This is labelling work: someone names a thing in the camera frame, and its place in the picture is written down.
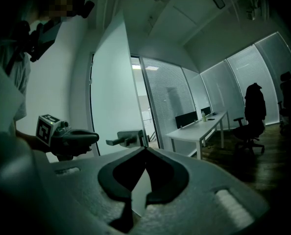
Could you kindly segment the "wide black desk divider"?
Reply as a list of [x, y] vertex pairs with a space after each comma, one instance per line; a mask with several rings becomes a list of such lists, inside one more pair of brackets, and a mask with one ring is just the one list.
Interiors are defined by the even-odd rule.
[[177, 129], [183, 128], [191, 123], [194, 123], [198, 120], [196, 111], [179, 115], [175, 117]]

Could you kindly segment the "black mesh office chair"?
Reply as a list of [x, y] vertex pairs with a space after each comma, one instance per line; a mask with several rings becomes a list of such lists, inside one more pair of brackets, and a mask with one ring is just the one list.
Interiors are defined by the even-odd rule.
[[288, 71], [280, 76], [283, 100], [278, 102], [279, 114], [282, 117], [280, 134], [285, 136], [286, 129], [291, 124], [291, 73]]

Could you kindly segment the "glass partition panel with blinds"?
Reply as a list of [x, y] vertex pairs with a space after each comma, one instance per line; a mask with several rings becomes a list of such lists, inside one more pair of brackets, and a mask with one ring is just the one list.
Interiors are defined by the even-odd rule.
[[202, 80], [207, 90], [213, 112], [227, 112], [224, 117], [223, 128], [233, 129], [238, 127], [234, 122], [240, 116], [243, 108], [240, 102], [240, 93], [234, 74], [227, 61], [222, 61], [201, 73]]
[[277, 95], [270, 72], [258, 49], [252, 45], [227, 59], [237, 79], [243, 97], [246, 89], [253, 83], [261, 88], [266, 103], [265, 124], [279, 122]]
[[291, 71], [291, 50], [279, 32], [257, 41], [254, 46], [261, 54], [271, 75], [277, 101], [283, 100], [280, 88], [282, 74]]
[[203, 83], [202, 77], [199, 73], [183, 68], [184, 75], [188, 82], [190, 91], [193, 96], [195, 108], [197, 111], [197, 116], [202, 119], [202, 109], [211, 107], [209, 97], [205, 85]]
[[195, 150], [194, 143], [179, 140], [171, 143], [167, 136], [177, 130], [177, 116], [196, 111], [181, 67], [149, 58], [142, 58], [142, 63], [160, 148], [189, 155]]

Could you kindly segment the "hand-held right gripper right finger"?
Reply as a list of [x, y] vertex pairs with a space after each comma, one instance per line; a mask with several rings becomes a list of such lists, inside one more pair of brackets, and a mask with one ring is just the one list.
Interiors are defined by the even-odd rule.
[[189, 182], [170, 203], [148, 205], [135, 235], [246, 235], [260, 230], [269, 204], [259, 193], [215, 164], [158, 152], [182, 164]]

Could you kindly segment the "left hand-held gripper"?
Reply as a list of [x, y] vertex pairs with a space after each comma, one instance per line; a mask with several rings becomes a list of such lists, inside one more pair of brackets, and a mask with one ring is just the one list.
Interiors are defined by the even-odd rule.
[[68, 154], [68, 143], [64, 136], [71, 131], [72, 145], [91, 145], [99, 140], [99, 135], [87, 130], [71, 130], [66, 120], [46, 114], [38, 117], [36, 138], [45, 146], [43, 151], [53, 154]]

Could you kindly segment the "person's left forearm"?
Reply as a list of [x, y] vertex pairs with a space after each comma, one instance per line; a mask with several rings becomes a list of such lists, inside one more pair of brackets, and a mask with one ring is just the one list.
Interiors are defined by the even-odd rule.
[[32, 150], [38, 150], [44, 153], [50, 152], [49, 147], [42, 143], [40, 140], [38, 140], [36, 136], [27, 135], [18, 130], [16, 130], [16, 136], [25, 140]]

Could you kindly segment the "person's grey shirt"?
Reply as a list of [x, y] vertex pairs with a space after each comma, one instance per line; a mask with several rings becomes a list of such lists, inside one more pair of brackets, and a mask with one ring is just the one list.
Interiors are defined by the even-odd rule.
[[12, 40], [0, 41], [0, 133], [15, 135], [15, 123], [26, 116], [26, 90], [30, 60], [26, 53], [16, 58], [9, 75], [6, 67], [15, 51]]

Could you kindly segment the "white office desk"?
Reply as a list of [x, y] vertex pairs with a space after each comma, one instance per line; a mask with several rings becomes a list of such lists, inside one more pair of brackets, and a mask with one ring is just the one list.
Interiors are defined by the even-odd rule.
[[229, 123], [229, 114], [228, 111], [220, 112], [215, 115], [214, 120], [207, 120], [206, 122], [199, 121], [187, 125], [184, 128], [177, 129], [173, 132], [166, 134], [169, 138], [172, 151], [176, 152], [174, 141], [188, 141], [194, 142], [196, 144], [196, 151], [192, 152], [189, 157], [192, 157], [194, 154], [197, 155], [197, 159], [202, 159], [202, 146], [206, 146], [207, 136], [215, 130], [216, 127], [219, 125], [220, 127], [220, 137], [221, 137], [221, 148], [224, 148], [224, 129], [223, 129], [223, 118], [227, 117], [228, 123], [228, 130], [230, 130], [230, 123]]

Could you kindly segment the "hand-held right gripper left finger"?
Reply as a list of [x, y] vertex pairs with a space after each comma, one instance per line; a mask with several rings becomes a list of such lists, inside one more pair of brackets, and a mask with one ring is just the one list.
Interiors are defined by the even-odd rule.
[[136, 156], [141, 150], [57, 163], [41, 152], [34, 155], [41, 175], [57, 188], [59, 200], [69, 203], [70, 197], [107, 228], [130, 235], [136, 225], [132, 191], [144, 171]]

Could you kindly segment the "grey chest-worn device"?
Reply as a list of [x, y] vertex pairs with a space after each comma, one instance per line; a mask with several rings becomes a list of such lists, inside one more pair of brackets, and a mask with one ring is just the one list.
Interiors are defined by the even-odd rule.
[[30, 55], [30, 61], [36, 62], [55, 43], [62, 22], [50, 20], [46, 24], [39, 23], [28, 38], [24, 51]]

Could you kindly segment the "dark office chair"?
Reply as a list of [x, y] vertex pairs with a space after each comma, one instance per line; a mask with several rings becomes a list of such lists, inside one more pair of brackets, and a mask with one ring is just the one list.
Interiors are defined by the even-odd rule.
[[244, 114], [249, 123], [263, 121], [266, 118], [266, 103], [261, 89], [257, 83], [247, 87]]

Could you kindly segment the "ceiling-mounted device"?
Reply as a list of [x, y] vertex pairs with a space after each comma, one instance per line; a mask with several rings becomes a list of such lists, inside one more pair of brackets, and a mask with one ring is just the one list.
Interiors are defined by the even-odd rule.
[[269, 3], [267, 0], [258, 0], [255, 5], [251, 5], [246, 10], [246, 18], [249, 20], [256, 20], [262, 18], [267, 21], [270, 18]]

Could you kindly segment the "black door handle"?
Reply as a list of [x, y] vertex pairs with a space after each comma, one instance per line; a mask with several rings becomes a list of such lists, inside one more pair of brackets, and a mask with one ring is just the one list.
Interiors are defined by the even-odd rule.
[[118, 138], [115, 140], [106, 140], [109, 146], [120, 145], [125, 148], [143, 147], [144, 133], [143, 130], [119, 131]]

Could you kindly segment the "person's left hand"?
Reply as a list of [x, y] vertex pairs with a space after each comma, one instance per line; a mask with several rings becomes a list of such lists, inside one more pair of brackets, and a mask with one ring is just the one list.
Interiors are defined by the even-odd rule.
[[60, 146], [51, 148], [50, 152], [61, 161], [71, 161], [74, 157], [91, 151], [90, 146]]

